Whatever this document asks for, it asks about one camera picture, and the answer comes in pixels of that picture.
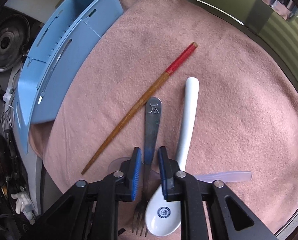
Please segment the white ceramic soup spoon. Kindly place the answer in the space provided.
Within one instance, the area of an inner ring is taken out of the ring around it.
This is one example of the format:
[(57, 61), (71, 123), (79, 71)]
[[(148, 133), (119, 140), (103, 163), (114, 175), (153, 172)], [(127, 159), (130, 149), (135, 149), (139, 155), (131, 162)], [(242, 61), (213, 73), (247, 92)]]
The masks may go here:
[[(184, 110), (176, 150), (176, 161), (181, 171), (185, 170), (193, 128), (196, 118), (199, 94), (199, 80), (189, 77), (185, 84)], [(164, 200), (162, 187), (152, 195), (145, 212), (148, 231), (157, 237), (165, 237), (175, 232), (181, 224), (180, 202)]]

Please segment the steel fork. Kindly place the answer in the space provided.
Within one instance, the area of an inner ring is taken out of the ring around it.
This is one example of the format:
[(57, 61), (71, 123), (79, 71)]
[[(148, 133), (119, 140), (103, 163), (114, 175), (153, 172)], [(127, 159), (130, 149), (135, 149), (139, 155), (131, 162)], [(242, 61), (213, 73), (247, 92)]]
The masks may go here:
[(151, 165), (156, 150), (162, 103), (159, 98), (151, 97), (146, 102), (145, 109), (145, 132), (144, 132), (144, 157), (143, 157), (143, 184), (141, 200), (137, 203), (132, 224), (132, 233), (144, 235), (148, 230), (145, 229), (144, 215), (148, 205), (148, 187), (150, 182)]

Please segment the dark curved red chopstick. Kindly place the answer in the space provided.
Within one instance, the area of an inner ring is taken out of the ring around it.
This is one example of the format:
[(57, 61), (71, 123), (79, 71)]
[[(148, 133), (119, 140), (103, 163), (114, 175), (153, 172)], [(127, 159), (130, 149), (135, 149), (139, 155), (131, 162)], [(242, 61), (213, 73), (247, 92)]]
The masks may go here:
[(154, 95), (154, 93), (170, 78), (170, 76), (193, 54), (198, 48), (196, 42), (192, 42), (166, 69), (165, 71), (152, 83), (152, 85), (142, 94), (137, 102), (131, 107), (121, 121), (116, 125), (108, 137), (100, 145), (99, 149), (94, 153), (92, 158), (86, 164), (81, 172), (81, 175), (86, 174), (92, 164), (103, 153), (112, 140), (120, 133), (120, 131), (127, 125), (128, 122), (135, 116), (143, 105)]

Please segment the clear plastic spoon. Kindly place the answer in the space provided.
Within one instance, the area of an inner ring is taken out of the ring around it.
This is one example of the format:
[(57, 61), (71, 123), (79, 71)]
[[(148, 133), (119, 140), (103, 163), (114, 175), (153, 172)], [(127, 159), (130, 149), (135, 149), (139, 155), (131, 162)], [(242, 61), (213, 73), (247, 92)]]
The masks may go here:
[[(108, 166), (108, 174), (115, 172), (120, 169), (121, 164), (124, 161), (130, 160), (129, 157), (122, 157), (113, 160)], [(238, 183), (244, 181), (250, 181), (253, 173), (251, 171), (229, 171), (220, 172), (214, 174), (198, 174), (194, 175), (197, 180), (212, 183), (215, 180), (221, 180), (224, 183)]]

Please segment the pink towel mat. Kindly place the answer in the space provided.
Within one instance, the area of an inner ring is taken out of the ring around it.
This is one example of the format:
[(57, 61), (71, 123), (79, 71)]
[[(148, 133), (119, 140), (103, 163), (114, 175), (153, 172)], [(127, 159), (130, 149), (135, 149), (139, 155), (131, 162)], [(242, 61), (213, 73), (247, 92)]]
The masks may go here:
[(298, 93), (274, 59), (244, 33), (185, 0), (119, 0), (122, 16), (73, 79), (55, 120), (31, 126), (29, 144), (59, 188), (101, 180), (144, 148), (141, 107), (92, 166), (126, 113), (192, 43), (195, 51), (156, 91), (164, 146), (193, 175), (247, 171), (230, 184), (277, 232), (298, 209)]

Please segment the blue plastic drain basket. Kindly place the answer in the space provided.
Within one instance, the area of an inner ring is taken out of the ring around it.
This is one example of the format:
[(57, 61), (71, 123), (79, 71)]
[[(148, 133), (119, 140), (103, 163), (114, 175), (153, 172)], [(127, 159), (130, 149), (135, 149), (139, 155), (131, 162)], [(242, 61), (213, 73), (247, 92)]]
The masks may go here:
[(33, 124), (56, 118), (84, 60), (123, 14), (119, 0), (64, 0), (38, 33), (18, 80), (14, 99), (15, 137), (28, 153)]

